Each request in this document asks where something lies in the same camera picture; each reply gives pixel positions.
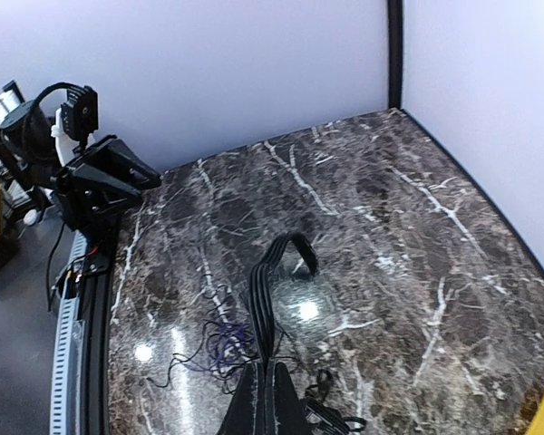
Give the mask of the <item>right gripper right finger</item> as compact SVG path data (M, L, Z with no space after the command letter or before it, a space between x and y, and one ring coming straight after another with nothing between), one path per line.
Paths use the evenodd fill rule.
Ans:
M265 433L305 435L312 430L298 399L291 375L283 362L270 361L265 383Z

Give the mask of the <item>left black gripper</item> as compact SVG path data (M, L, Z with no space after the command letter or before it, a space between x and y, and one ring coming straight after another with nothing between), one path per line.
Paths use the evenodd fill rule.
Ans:
M83 230L141 204L140 190L161 185L158 171L117 136L90 147L90 162L72 159L54 179L53 201L71 230Z

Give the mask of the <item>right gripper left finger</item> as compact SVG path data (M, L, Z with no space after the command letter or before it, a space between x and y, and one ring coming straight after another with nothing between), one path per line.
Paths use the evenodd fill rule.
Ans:
M218 435L258 435L265 433L265 370L260 362L244 367Z

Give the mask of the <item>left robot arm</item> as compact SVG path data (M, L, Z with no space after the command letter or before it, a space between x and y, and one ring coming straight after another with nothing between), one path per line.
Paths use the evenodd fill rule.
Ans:
M108 135L72 154L62 164L52 125L40 109L24 126L31 103L8 113L0 125L6 144L22 157L33 183L52 191L51 201L71 230L101 229L109 219L138 207L145 190L160 186L160 173L144 163L115 135Z

